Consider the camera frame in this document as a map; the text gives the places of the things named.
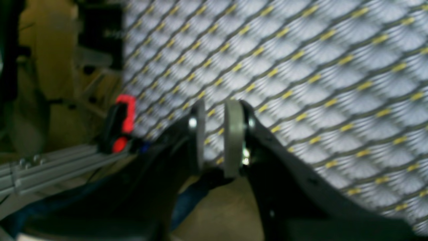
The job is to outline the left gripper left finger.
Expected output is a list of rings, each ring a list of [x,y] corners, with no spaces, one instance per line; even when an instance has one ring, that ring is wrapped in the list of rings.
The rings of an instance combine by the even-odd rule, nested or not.
[[[147,152],[90,193],[49,215],[29,218],[22,241],[168,241],[178,192],[204,168],[205,104],[170,125]]]

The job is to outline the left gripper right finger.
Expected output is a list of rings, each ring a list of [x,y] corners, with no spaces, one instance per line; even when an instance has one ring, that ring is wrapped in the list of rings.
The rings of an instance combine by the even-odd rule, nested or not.
[[[420,241],[410,226],[362,208],[288,152],[252,107],[227,100],[224,175],[245,176],[266,241]]]

